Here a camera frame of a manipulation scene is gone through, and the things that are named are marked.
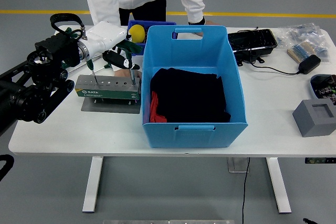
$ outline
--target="person's hand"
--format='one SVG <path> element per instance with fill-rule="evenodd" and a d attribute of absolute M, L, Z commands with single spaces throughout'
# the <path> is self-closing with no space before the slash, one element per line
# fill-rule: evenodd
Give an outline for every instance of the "person's hand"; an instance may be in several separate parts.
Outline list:
<path fill-rule="evenodd" d="M 215 23 L 215 22 L 212 22 L 211 20 L 207 20 L 205 22 L 206 25 L 209 25 L 209 26 L 220 26 L 220 24 L 218 23 Z"/>
<path fill-rule="evenodd" d="M 142 77 L 142 73 L 140 71 L 137 70 L 133 70 L 134 71 L 134 76 L 135 77 L 139 77 L 141 80 Z M 114 76 L 118 76 L 118 77 L 131 77 L 131 73 L 129 69 L 120 69 L 114 72 Z"/>
<path fill-rule="evenodd" d="M 220 26 L 220 24 L 212 22 L 211 20 L 207 20 L 205 22 L 205 25 L 207 25 L 207 26 Z M 201 36 L 201 37 L 203 37 L 203 32 L 196 33 L 196 34 L 199 35 L 199 36 Z"/>

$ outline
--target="blue plastic bin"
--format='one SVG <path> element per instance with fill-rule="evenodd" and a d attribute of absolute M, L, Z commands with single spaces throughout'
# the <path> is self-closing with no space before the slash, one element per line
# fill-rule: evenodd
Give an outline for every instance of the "blue plastic bin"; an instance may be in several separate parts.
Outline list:
<path fill-rule="evenodd" d="M 200 40 L 173 38 L 201 31 Z M 151 147 L 229 147 L 247 127 L 242 85 L 224 26 L 153 26 L 143 57 L 142 124 Z M 150 123 L 150 82 L 161 68 L 221 76 L 230 122 Z"/>
<path fill-rule="evenodd" d="M 141 25 L 143 26 L 143 28 L 146 30 L 148 30 L 151 26 L 166 26 L 166 25 L 176 25 L 175 22 L 160 22 L 160 21 L 142 21 L 142 20 L 130 20 L 128 21 L 128 27 L 127 27 L 127 31 L 134 25 Z M 144 49 L 146 46 L 146 43 L 136 43 L 138 46 L 142 47 L 142 50 L 140 53 L 138 54 L 132 54 L 134 55 L 143 55 L 144 53 Z"/>

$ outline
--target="gray foam block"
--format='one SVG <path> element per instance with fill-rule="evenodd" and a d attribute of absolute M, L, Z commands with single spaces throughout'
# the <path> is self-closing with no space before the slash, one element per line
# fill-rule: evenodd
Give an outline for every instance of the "gray foam block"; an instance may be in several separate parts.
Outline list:
<path fill-rule="evenodd" d="M 293 116 L 303 137 L 327 136 L 336 130 L 336 107 L 329 98 L 303 100 Z"/>

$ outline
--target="yellow ball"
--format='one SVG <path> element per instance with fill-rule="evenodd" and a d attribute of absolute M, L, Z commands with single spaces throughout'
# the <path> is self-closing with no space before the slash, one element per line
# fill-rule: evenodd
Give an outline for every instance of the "yellow ball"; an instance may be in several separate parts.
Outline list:
<path fill-rule="evenodd" d="M 145 29 L 141 25 L 133 25 L 128 32 L 132 35 L 132 42 L 134 43 L 143 43 L 145 40 Z"/>

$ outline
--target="bin handle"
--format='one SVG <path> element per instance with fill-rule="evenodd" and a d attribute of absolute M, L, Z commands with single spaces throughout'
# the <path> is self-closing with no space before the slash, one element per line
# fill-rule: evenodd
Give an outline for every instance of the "bin handle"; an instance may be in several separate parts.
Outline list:
<path fill-rule="evenodd" d="M 200 33 L 202 29 L 200 27 L 190 28 L 175 28 L 175 32 L 178 33 Z"/>
<path fill-rule="evenodd" d="M 178 127 L 175 127 L 175 130 L 179 131 L 214 131 L 216 130 L 216 127 L 213 125 L 179 125 Z"/>

